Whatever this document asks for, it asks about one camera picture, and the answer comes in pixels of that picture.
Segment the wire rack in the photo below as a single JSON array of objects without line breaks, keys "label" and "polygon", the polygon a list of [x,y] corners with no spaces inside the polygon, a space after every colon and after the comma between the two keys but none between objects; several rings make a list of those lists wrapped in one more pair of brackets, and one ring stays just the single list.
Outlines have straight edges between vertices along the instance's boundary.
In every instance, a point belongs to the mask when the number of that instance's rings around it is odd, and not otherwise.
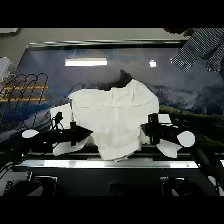
[{"label": "wire rack", "polygon": [[[0,128],[32,128],[35,126],[39,106],[46,101],[44,96],[48,76],[8,75],[0,82]],[[25,120],[32,116],[32,124],[27,127]]]}]

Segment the black and white patterned fabric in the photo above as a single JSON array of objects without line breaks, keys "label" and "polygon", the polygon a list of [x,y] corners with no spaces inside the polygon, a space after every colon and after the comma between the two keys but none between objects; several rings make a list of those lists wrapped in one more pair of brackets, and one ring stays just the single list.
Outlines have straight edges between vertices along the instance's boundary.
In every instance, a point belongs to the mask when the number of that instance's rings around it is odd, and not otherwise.
[{"label": "black and white patterned fabric", "polygon": [[198,28],[171,63],[187,72],[196,60],[205,56],[208,57],[207,70],[220,72],[223,76],[224,28]]}]

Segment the floor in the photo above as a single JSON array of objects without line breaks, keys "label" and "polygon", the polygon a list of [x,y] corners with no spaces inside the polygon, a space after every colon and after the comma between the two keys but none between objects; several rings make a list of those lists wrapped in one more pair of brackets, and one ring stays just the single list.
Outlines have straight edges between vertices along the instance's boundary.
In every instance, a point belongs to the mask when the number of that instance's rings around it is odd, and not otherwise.
[{"label": "floor", "polygon": [[29,43],[73,40],[188,39],[162,28],[22,28],[17,36],[0,37],[0,57],[18,65]]}]

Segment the gray floor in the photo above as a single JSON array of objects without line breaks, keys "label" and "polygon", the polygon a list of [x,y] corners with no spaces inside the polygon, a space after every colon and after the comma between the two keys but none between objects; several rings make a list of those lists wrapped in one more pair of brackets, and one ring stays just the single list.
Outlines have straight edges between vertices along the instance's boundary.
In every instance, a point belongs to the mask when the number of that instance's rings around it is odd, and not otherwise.
[{"label": "gray floor", "polygon": [[29,43],[73,40],[188,39],[162,28],[23,28],[19,35],[0,37],[0,57],[15,65]]}]

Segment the crumpled white garment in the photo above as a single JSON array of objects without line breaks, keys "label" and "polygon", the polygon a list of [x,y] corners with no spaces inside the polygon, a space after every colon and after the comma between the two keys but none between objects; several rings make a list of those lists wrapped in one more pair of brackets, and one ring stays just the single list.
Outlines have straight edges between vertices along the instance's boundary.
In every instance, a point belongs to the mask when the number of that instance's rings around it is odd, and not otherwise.
[{"label": "crumpled white garment", "polygon": [[69,95],[77,125],[93,131],[104,160],[114,160],[141,148],[140,125],[159,112],[158,98],[141,82],[110,91],[82,89]]}]

